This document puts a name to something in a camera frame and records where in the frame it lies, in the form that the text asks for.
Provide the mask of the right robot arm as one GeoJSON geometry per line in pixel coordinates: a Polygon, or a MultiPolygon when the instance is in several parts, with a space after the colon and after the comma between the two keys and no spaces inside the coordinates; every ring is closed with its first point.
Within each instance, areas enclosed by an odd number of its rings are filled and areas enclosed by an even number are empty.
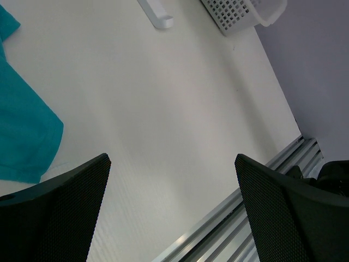
{"type": "Polygon", "coordinates": [[[326,163],[317,178],[304,178],[300,167],[295,165],[287,173],[287,177],[316,187],[327,192],[348,197],[348,161],[339,160],[326,163]]]}

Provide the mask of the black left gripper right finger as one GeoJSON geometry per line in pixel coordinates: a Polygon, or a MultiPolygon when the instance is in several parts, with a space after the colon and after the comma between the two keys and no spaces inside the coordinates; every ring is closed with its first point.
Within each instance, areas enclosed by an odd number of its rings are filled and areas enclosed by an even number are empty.
{"type": "Polygon", "coordinates": [[[348,261],[348,197],[243,154],[234,164],[260,261],[348,261]]]}

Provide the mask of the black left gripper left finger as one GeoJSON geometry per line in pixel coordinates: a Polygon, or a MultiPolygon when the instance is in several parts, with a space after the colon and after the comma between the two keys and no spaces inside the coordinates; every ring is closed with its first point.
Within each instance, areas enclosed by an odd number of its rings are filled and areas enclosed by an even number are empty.
{"type": "Polygon", "coordinates": [[[111,160],[103,153],[1,197],[1,261],[86,261],[111,160]]]}

